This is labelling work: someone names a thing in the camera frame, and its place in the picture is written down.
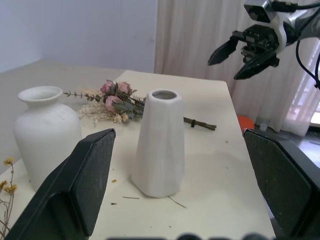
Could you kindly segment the thin dry twig piece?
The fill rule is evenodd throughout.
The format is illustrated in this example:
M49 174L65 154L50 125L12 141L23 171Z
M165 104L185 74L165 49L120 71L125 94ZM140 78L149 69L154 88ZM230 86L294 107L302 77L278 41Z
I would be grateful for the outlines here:
M187 209L187 207L186 207L185 205L183 205L183 204L179 203L178 201L174 200L171 196L168 196L168 198L169 198L171 201L173 201L175 204L181 206L181 207L184 208L184 209Z

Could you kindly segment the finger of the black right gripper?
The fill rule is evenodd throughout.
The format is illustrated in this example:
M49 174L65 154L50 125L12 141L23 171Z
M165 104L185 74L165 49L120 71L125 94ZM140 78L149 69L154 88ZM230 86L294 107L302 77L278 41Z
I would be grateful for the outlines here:
M234 36L231 36L230 39L218 47L210 56L207 65L217 65L226 60L235 50L238 44L238 39Z
M277 54L273 50L268 50L246 62L233 79L249 79L270 66L276 68L278 65L279 59L277 58Z

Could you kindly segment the white round flared-rim vase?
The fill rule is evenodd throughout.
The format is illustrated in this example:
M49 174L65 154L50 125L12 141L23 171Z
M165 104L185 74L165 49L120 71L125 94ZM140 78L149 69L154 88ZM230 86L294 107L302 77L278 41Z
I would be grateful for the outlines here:
M18 94L27 109L16 119L13 134L34 191L82 140L77 113L59 103L62 93L56 86L38 86Z

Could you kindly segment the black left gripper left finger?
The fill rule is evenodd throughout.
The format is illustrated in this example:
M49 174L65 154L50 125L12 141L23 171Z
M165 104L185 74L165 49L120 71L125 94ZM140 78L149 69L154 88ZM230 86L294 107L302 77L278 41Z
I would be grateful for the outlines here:
M88 135L44 180L4 240L88 240L105 195L116 131Z

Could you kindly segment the pink dried flower bouquet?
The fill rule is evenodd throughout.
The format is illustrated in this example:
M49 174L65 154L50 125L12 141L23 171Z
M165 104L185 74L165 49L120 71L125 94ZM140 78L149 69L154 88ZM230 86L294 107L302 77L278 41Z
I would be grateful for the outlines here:
M67 91L66 97L85 99L88 104L79 110L82 118L92 119L94 123L112 120L116 124L126 124L140 120L143 116L146 98L135 95L137 90L127 82L106 80L100 90L84 92Z

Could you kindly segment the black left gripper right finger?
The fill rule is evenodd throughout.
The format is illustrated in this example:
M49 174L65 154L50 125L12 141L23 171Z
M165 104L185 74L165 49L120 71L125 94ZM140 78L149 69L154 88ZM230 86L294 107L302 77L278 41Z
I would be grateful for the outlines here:
M291 140L246 129L258 187L282 232L320 240L320 168Z

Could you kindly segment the cream sheer curtain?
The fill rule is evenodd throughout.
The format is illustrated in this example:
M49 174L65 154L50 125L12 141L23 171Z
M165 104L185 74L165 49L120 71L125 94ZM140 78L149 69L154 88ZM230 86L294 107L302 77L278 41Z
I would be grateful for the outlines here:
M233 31L254 24L245 1L158 0L155 72L225 81L237 114L275 131L304 136L320 103L320 90L304 68L315 70L320 39L286 47L278 55L278 67L245 80L234 79L244 64L242 42L224 62L208 65L211 54Z

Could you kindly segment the orange round object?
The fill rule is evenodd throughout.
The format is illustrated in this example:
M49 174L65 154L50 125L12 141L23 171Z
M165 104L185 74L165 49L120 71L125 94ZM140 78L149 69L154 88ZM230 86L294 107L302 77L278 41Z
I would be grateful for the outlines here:
M249 117L237 115L237 119L242 133L247 129L255 129L255 123Z

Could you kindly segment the white tapered faceted vase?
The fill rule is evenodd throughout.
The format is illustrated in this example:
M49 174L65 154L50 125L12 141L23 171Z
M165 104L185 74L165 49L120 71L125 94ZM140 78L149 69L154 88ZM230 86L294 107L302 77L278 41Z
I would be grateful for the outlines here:
M166 198L180 191L185 173L183 100L167 89L147 93L131 179L145 195Z

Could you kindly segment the yellow dried flower sprig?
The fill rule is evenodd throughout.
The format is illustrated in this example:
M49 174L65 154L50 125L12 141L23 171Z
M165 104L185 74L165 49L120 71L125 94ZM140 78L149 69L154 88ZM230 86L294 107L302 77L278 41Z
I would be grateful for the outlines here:
M3 164L9 167L10 178L9 181L0 181L0 211L3 211L3 218L0 216L0 240L4 240L10 231L9 221L13 210L15 192L17 190L17 185L13 183L15 173L14 160L13 157L7 157L3 161Z

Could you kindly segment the dark window sill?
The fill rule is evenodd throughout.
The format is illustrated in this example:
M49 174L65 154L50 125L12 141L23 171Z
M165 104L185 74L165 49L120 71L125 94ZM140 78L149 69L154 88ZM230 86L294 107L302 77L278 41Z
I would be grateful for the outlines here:
M320 168L320 127L310 126L305 136L280 131L276 135L292 141L318 168Z

